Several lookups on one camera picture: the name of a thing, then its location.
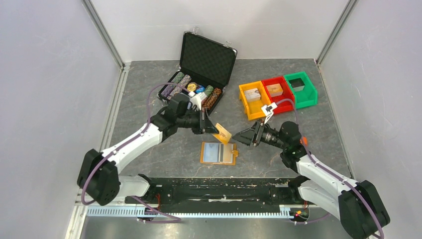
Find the yellow orange credit card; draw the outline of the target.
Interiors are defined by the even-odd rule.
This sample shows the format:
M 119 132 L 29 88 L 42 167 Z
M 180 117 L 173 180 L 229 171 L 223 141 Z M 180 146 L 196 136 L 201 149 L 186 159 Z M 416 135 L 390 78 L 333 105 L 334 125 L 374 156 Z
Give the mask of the yellow orange credit card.
M 214 133 L 212 135 L 221 143 L 228 144 L 232 137 L 232 134 L 219 123 L 217 123 L 215 127 L 218 130 L 218 133 Z

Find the orange leather card holder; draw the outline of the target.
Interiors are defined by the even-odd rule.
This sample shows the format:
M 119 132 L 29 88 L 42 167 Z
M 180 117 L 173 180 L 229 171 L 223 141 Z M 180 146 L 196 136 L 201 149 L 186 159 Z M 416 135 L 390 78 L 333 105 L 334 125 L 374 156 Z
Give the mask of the orange leather card holder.
M 236 164 L 238 155 L 239 152 L 235 143 L 203 142 L 200 163 L 233 166 Z

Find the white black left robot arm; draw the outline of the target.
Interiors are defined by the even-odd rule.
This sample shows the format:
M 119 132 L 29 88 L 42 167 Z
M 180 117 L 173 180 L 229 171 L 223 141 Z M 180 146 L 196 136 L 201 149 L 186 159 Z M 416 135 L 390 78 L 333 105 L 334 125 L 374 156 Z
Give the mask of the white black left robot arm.
M 156 198 L 156 189 L 148 177 L 122 176 L 122 170 L 148 149 L 164 142 L 179 128 L 189 128 L 194 134 L 218 134 L 207 110 L 203 110 L 193 95 L 177 94 L 167 106 L 149 117 L 147 122 L 123 141 L 102 151 L 89 150 L 77 179 L 83 205 L 101 206 L 115 198 L 137 196 L 145 203 Z

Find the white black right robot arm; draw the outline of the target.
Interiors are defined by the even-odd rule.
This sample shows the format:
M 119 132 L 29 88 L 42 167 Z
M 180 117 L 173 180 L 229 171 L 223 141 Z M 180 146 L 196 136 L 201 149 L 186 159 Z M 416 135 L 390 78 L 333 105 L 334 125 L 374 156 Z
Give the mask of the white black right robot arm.
M 283 164 L 298 173 L 288 183 L 291 202 L 311 202 L 336 217 L 353 239 L 384 238 L 382 228 L 391 222 L 376 187 L 369 181 L 358 182 L 326 166 L 307 149 L 299 126 L 284 122 L 279 130 L 256 121 L 233 139 L 248 146 L 260 143 L 281 149 Z

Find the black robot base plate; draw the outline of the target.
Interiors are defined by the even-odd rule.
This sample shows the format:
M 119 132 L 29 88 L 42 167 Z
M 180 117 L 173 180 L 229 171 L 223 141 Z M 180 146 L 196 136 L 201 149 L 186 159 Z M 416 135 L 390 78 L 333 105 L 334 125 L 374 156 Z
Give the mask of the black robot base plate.
M 275 213 L 303 206 L 292 178 L 150 178 L 140 199 L 165 213 Z

